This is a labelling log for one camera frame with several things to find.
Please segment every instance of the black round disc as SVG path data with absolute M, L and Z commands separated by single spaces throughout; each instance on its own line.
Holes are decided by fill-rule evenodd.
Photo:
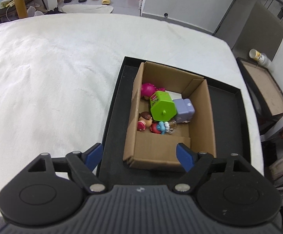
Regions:
M 211 218 L 234 226 L 270 221 L 281 204 L 279 193 L 267 180 L 254 180 L 243 172 L 206 182 L 197 191 L 197 201 Z
M 17 225 L 44 226 L 71 216 L 82 201 L 81 188 L 70 180 L 36 172 L 1 190 L 0 211 Z

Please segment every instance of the bed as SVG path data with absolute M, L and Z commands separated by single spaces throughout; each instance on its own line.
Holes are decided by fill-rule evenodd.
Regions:
M 101 142 L 124 56 L 240 88 L 251 163 L 264 173 L 253 106 L 224 41 L 136 16 L 58 14 L 0 24 L 0 189 L 42 152 L 61 157 Z

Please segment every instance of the beige slipper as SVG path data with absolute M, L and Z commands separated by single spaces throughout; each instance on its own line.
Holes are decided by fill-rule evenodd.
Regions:
M 110 3 L 111 3 L 110 0 L 102 0 L 102 4 L 107 4 L 107 5 L 109 5 Z

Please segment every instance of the green hexagonal toy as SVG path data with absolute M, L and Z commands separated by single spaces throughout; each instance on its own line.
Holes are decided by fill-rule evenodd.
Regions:
M 170 121 L 176 114 L 176 107 L 170 95 L 165 91 L 156 91 L 150 97 L 150 111 L 156 121 Z

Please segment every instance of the wooden table leg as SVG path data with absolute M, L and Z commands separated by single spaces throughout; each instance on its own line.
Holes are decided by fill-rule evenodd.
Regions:
M 15 6 L 16 6 L 18 17 L 19 18 L 28 17 L 25 0 L 14 0 L 14 1 L 15 1 Z

